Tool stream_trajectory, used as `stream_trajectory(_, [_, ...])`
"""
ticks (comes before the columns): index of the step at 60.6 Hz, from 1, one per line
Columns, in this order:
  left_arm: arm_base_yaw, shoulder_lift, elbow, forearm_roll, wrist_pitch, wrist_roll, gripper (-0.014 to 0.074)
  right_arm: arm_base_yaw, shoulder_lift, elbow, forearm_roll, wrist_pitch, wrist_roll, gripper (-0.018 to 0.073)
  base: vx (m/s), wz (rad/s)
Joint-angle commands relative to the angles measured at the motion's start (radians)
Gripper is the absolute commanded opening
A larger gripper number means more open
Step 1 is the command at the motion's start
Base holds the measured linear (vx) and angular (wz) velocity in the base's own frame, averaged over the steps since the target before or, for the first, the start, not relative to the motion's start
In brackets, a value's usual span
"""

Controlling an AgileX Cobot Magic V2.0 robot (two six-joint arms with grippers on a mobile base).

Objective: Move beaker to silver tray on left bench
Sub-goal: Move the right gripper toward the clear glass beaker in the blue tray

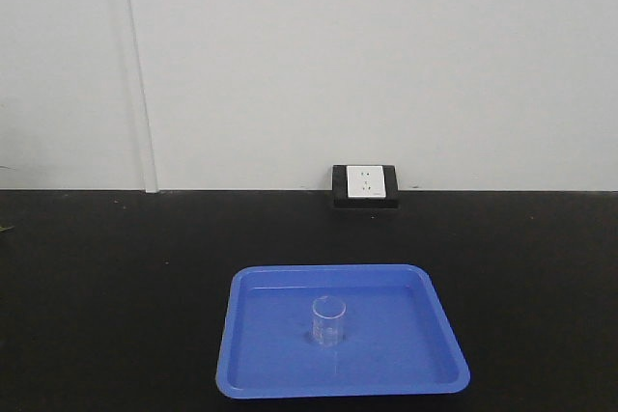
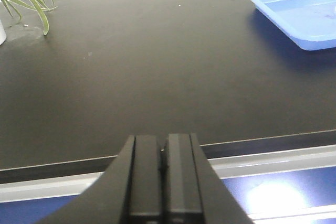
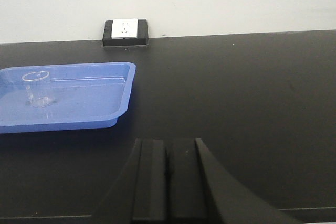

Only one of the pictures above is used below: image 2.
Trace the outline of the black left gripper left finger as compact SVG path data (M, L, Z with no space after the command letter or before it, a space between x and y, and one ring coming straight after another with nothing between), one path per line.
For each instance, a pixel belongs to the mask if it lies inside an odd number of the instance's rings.
M88 189L39 223L162 223L160 169L155 136L129 136Z

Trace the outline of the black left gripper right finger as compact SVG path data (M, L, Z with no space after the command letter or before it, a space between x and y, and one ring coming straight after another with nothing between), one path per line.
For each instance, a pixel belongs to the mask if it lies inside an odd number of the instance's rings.
M196 135L170 134L164 158L164 223L252 223L213 170Z

